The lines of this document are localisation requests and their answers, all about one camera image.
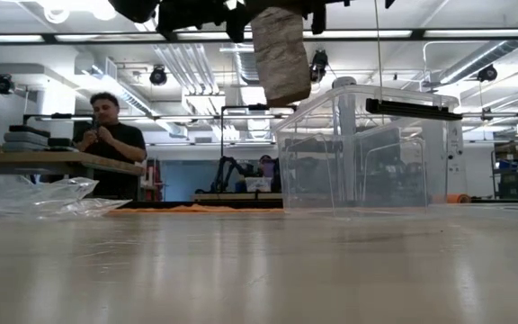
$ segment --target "man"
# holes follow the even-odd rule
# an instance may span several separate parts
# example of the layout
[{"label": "man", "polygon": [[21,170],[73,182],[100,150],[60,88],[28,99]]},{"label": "man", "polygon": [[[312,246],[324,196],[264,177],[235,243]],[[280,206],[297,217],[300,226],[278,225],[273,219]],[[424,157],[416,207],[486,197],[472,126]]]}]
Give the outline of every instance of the man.
[{"label": "man", "polygon": [[[145,141],[141,130],[119,122],[119,102],[113,94],[100,93],[91,97],[97,125],[82,131],[73,141],[76,148],[85,153],[122,162],[142,162],[146,156]],[[117,199],[133,199],[137,195],[138,180],[133,175],[112,172],[95,172],[94,195]]]}]

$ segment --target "plastic sheet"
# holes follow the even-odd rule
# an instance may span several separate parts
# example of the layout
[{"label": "plastic sheet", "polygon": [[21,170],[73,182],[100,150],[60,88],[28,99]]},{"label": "plastic sheet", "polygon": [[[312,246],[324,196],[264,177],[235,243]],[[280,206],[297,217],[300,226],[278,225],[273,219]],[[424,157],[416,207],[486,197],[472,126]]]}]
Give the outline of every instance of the plastic sheet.
[{"label": "plastic sheet", "polygon": [[97,181],[78,177],[32,184],[20,175],[0,175],[0,217],[65,219],[99,217],[129,201],[84,199]]}]

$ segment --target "ceiling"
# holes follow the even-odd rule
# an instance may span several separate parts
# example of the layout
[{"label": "ceiling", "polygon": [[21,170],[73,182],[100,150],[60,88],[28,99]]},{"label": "ceiling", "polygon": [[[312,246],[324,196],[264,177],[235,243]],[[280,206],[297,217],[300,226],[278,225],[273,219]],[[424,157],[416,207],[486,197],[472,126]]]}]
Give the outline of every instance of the ceiling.
[{"label": "ceiling", "polygon": [[[309,20],[305,21],[305,29],[308,30],[310,25],[309,17]],[[327,7],[328,29],[376,27],[375,6],[371,0],[352,1],[349,7],[343,7],[343,4],[331,4]],[[492,5],[488,1],[473,0],[399,0],[388,10],[380,5],[379,27],[518,27],[518,0],[493,0]],[[224,26],[204,26],[204,30],[222,29]],[[100,21],[91,13],[73,12],[65,22],[53,24],[46,21],[42,7],[35,2],[0,1],[0,33],[137,31],[132,22],[120,15],[110,21]],[[409,80],[423,79],[424,70],[434,74],[446,70],[486,45],[485,42],[434,43],[425,49],[422,42],[382,42],[380,52],[384,70],[383,85],[418,91],[419,84]],[[234,54],[220,51],[221,48],[230,47],[232,44],[229,43],[204,45],[207,60],[221,87],[237,83]],[[362,85],[380,84],[376,42],[310,42],[306,43],[305,47],[309,59],[315,50],[325,49],[329,57],[329,69],[332,69],[332,72],[327,70],[328,73],[320,86],[316,86],[317,89],[320,87],[320,90],[311,95],[312,97],[330,89],[334,75],[355,77],[358,84]],[[86,51],[97,56],[109,57],[117,63],[120,80],[154,103],[158,113],[186,114],[180,105],[182,87],[172,76],[169,76],[167,84],[163,86],[153,86],[148,82],[152,67],[161,64],[151,45],[0,47],[0,64],[41,64],[81,87],[85,85],[81,85],[80,78],[74,74],[74,60],[77,54]],[[478,82],[461,81],[439,88],[439,94],[458,97],[461,112],[480,112],[481,106],[485,105],[518,111],[518,50],[500,58],[494,65],[499,74],[495,82],[484,83],[479,89]],[[82,94],[88,95],[88,92],[82,91]],[[78,111],[89,109],[85,100],[77,102]],[[493,126],[507,129],[517,123],[518,119],[508,119],[496,121]],[[234,124],[241,130],[246,126],[246,123],[241,121]],[[144,131],[161,131],[153,124],[140,123],[137,126]],[[192,130],[205,129],[204,123],[187,127]]]}]

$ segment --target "white container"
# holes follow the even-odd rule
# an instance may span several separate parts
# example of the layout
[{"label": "white container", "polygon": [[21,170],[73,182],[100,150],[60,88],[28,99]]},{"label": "white container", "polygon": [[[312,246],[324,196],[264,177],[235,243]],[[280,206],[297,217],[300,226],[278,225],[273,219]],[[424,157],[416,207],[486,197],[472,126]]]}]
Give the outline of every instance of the white container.
[{"label": "white container", "polygon": [[[366,100],[379,97],[376,86],[340,87],[277,125],[286,212],[424,211],[446,201],[447,130],[460,136],[460,122],[366,112]],[[382,98],[458,106],[453,97],[387,88]]]},{"label": "white container", "polygon": [[245,178],[247,184],[247,192],[254,193],[260,191],[262,193],[271,192],[271,178],[270,177],[248,177]]}]

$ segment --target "black t-shirt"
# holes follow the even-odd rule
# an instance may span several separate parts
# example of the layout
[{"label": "black t-shirt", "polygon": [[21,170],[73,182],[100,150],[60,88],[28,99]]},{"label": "black t-shirt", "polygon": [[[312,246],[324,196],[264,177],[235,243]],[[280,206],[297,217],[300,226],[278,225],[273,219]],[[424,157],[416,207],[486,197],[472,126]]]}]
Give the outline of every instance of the black t-shirt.
[{"label": "black t-shirt", "polygon": [[[145,149],[145,140],[143,139],[143,133],[141,130],[133,127],[118,123],[112,126],[105,126],[105,128],[112,134],[113,138],[121,141],[132,147]],[[73,138],[75,143],[83,140],[86,131],[79,132]],[[90,145],[85,153],[93,154],[103,158],[112,158],[121,162],[134,163],[134,161],[124,157],[117,149],[113,146],[105,143],[104,141],[95,142]],[[124,175],[113,172],[98,171],[94,172],[95,180],[99,180],[99,184],[95,187],[94,194],[101,196],[117,196],[120,199],[131,199],[134,197],[138,188],[138,180],[136,176]]]}]

